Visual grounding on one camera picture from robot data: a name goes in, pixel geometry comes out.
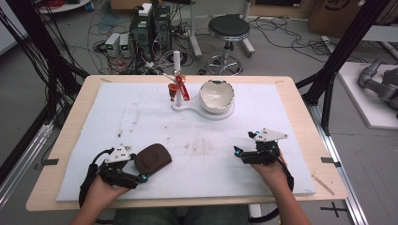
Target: black cable bundle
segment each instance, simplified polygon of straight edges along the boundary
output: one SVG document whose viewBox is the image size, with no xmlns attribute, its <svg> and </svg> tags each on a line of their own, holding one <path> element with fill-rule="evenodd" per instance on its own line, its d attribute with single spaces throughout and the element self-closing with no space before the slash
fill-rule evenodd
<svg viewBox="0 0 398 225">
<path fill-rule="evenodd" d="M 23 28 L 26 30 L 29 37 L 35 43 L 36 48 L 41 53 L 42 57 L 44 57 L 45 63 L 47 64 L 47 72 L 48 73 L 48 81 L 45 81 L 45 78 L 41 76 L 41 79 L 45 81 L 48 90 L 48 101 L 51 104 L 51 111 L 49 112 L 48 118 L 53 118 L 55 113 L 55 105 L 58 99 L 61 96 L 67 95 L 72 96 L 79 92 L 81 86 L 76 82 L 72 71 L 74 72 L 82 72 L 81 70 L 72 67 L 71 64 L 68 64 L 65 58 L 61 55 L 60 51 L 57 49 L 53 39 L 51 38 L 49 32 L 41 21 L 39 14 L 37 12 L 34 3 L 30 0 L 7 0 L 9 7 L 14 12 L 15 16 L 18 18 L 20 23 L 23 25 Z M 32 53 L 38 55 L 38 52 L 31 52 L 25 46 L 24 40 L 20 37 L 16 37 L 17 42 L 22 46 L 26 55 L 33 60 L 33 64 L 35 59 L 31 58 Z M 60 82 L 62 87 L 62 93 L 60 93 L 57 87 L 57 82 Z"/>
</svg>

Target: metal frame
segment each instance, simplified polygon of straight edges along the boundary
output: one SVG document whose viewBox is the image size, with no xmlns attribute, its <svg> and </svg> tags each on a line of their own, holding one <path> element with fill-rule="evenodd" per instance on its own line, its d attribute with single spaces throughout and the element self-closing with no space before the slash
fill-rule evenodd
<svg viewBox="0 0 398 225">
<path fill-rule="evenodd" d="M 312 106 L 310 104 L 306 104 L 308 112 L 314 120 L 314 124 L 319 132 L 319 136 L 324 141 L 324 145 L 328 149 L 330 156 L 333 158 L 334 162 L 339 162 L 340 167 L 336 168 L 337 172 L 340 174 L 340 177 L 343 180 L 345 187 L 348 190 L 348 198 L 345 199 L 345 204 L 348 208 L 348 211 L 351 215 L 351 218 L 356 225 L 366 225 L 368 221 L 366 220 L 366 216 L 363 213 L 362 208 L 360 207 L 360 202 L 358 201 L 357 195 L 355 194 L 354 189 L 351 186 L 351 183 L 348 179 L 347 173 L 345 172 L 342 161 L 340 160 L 339 153 L 337 152 L 336 146 L 333 143 L 330 135 L 325 132 L 325 130 L 321 126 L 321 112 L 317 106 Z"/>
<path fill-rule="evenodd" d="M 23 176 L 26 174 L 43 145 L 47 142 L 47 139 L 53 132 L 53 128 L 53 121 L 48 125 L 41 126 L 38 133 L 27 147 L 26 151 L 20 157 L 12 171 L 8 174 L 7 179 L 0 187 L 0 211 L 6 205 L 15 188 L 20 184 Z"/>
<path fill-rule="evenodd" d="M 211 59 L 207 61 L 206 66 L 207 70 L 214 75 L 224 75 L 222 73 L 225 71 L 230 73 L 228 75 L 236 76 L 243 71 L 240 61 L 233 56 L 229 56 L 227 50 L 224 50 L 224 54 L 211 57 Z"/>
<path fill-rule="evenodd" d="M 325 93 L 321 126 L 328 136 L 334 79 L 389 2 L 390 0 L 367 0 L 325 65 L 313 76 L 296 83 L 298 89 L 312 83 L 310 90 L 303 95 L 304 101 L 311 105 L 316 105 Z"/>
</svg>

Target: stool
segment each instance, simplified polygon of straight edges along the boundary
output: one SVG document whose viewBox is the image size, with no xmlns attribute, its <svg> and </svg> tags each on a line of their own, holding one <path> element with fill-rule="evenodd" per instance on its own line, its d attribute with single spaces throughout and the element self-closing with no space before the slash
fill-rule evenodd
<svg viewBox="0 0 398 225">
<path fill-rule="evenodd" d="M 225 15 L 212 19 L 208 23 L 208 32 L 215 38 L 224 39 L 223 53 L 211 57 L 207 62 L 207 70 L 213 74 L 238 75 L 243 71 L 239 60 L 229 56 L 229 51 L 234 50 L 233 41 L 240 41 L 249 36 L 250 26 L 240 19 L 238 15 Z"/>
</svg>

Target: human arm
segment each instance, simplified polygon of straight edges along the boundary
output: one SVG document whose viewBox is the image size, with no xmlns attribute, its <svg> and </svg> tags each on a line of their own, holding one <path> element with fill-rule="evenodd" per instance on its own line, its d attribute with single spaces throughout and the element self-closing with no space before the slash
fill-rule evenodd
<svg viewBox="0 0 398 225">
<path fill-rule="evenodd" d="M 103 182 L 99 175 L 88 190 L 84 204 L 70 225 L 94 224 L 97 217 L 107 209 L 120 195 L 128 192 L 126 187 L 111 187 Z"/>
<path fill-rule="evenodd" d="M 276 204 L 278 205 L 281 223 L 283 225 L 311 224 L 290 191 L 283 167 L 279 162 L 274 162 L 267 166 L 252 164 L 252 167 L 260 173 L 264 182 L 271 190 Z"/>
</svg>

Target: white bowl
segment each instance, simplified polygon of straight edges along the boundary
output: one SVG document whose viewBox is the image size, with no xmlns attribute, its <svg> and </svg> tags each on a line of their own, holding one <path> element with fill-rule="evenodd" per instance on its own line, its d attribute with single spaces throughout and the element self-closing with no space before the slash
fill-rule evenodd
<svg viewBox="0 0 398 225">
<path fill-rule="evenodd" d="M 202 107 L 210 113 L 225 113 L 234 102 L 234 88 L 226 81 L 205 82 L 199 92 Z"/>
</svg>

